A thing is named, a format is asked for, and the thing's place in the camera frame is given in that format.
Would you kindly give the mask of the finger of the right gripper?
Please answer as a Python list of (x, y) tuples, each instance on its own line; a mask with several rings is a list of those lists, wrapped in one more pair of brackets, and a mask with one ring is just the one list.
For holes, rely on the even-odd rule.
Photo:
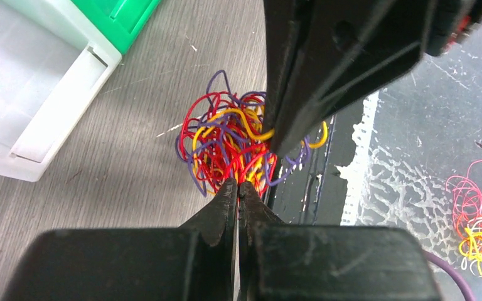
[(325, 118), (405, 75), (422, 58), (435, 1), (319, 1), (301, 87), (306, 105), (291, 124), (283, 115), (270, 150), (288, 153)]
[(292, 93), (301, 87), (309, 40), (319, 25), (319, 1), (264, 1), (267, 101), (264, 129), (291, 124), (306, 105)]

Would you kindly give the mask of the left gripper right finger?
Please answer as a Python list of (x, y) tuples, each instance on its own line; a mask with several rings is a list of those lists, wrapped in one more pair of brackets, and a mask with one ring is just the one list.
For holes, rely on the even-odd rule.
[(440, 300), (417, 240), (383, 226), (287, 224), (238, 188), (240, 300)]

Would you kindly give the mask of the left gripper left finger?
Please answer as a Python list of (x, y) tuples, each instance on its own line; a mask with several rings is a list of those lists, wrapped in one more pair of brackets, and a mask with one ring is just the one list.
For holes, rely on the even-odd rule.
[(58, 229), (38, 235), (4, 300), (231, 300), (238, 185), (176, 228)]

